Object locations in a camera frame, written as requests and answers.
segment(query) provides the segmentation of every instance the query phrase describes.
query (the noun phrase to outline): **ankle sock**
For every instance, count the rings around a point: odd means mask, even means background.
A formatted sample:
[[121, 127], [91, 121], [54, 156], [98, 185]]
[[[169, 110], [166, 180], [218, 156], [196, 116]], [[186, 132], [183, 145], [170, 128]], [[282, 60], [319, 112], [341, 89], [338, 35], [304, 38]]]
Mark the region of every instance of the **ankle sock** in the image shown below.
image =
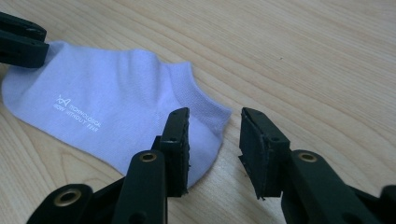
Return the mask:
[[189, 187], [217, 157], [231, 110], [211, 100], [191, 64], [164, 63], [147, 50], [49, 43], [45, 64], [10, 66], [3, 101], [17, 118], [107, 162], [123, 175], [151, 148], [170, 112], [190, 109]]

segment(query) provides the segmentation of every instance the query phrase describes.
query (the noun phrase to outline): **table surface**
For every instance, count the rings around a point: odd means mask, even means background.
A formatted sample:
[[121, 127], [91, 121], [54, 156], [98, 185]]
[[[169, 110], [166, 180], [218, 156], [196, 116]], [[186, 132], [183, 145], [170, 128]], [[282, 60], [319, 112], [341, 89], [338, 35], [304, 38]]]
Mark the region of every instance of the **table surface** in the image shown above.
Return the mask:
[[[202, 90], [233, 110], [214, 165], [169, 200], [169, 223], [285, 222], [279, 199], [256, 199], [237, 158], [243, 106], [264, 112], [291, 149], [323, 156], [348, 185], [377, 196], [396, 183], [394, 0], [2, 0], [0, 10], [45, 27], [48, 41], [190, 61]], [[26, 222], [63, 185], [98, 190], [121, 177], [2, 102], [0, 170], [2, 223]]]

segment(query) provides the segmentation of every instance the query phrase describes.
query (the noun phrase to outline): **wooden table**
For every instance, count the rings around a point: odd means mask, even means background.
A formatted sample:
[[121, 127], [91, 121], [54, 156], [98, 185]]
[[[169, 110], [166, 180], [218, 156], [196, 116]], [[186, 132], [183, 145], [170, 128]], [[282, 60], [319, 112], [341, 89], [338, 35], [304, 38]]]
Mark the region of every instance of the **wooden table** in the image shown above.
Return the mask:
[[[396, 183], [396, 2], [2, 0], [48, 41], [148, 49], [191, 61], [198, 85], [233, 109], [219, 156], [169, 223], [284, 223], [279, 199], [255, 198], [238, 160], [240, 111], [258, 109], [291, 148], [322, 155], [351, 186], [377, 196]], [[8, 65], [0, 65], [0, 78]], [[0, 218], [24, 223], [53, 190], [94, 190], [121, 175], [14, 118], [0, 104]]]

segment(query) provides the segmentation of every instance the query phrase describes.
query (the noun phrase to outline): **printed logo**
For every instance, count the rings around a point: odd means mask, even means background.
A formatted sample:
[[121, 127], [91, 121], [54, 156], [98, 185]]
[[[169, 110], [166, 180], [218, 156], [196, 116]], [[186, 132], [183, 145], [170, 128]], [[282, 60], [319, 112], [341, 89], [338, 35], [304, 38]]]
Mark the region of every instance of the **printed logo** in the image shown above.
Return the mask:
[[57, 104], [55, 103], [53, 107], [64, 113], [67, 117], [74, 120], [75, 122], [80, 123], [88, 130], [94, 133], [99, 131], [102, 123], [97, 119], [94, 119], [90, 114], [84, 112], [77, 106], [70, 104], [71, 101], [71, 99], [64, 99], [62, 98], [62, 95], [59, 95], [58, 99], [55, 101]]
[[64, 105], [64, 106], [67, 106], [71, 101], [72, 100], [70, 100], [70, 99], [67, 99], [67, 100], [62, 99], [62, 95], [59, 95], [58, 100], [56, 100], [56, 102], [58, 102], [58, 104]]

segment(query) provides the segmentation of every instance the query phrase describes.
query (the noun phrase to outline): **clamp jaw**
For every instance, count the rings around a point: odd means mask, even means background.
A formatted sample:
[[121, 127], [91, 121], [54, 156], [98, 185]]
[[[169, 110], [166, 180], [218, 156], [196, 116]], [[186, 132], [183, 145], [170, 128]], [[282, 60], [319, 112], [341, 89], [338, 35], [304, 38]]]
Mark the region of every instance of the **clamp jaw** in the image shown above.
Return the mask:
[[27, 68], [44, 64], [49, 45], [41, 26], [0, 12], [0, 63]]
[[124, 178], [95, 193], [84, 184], [56, 189], [27, 223], [167, 223], [167, 197], [187, 193], [189, 114], [187, 107], [170, 113], [163, 135], [132, 157]]
[[396, 223], [396, 186], [376, 198], [346, 185], [317, 153], [291, 151], [260, 111], [242, 109], [239, 147], [257, 198], [282, 197], [288, 223]]

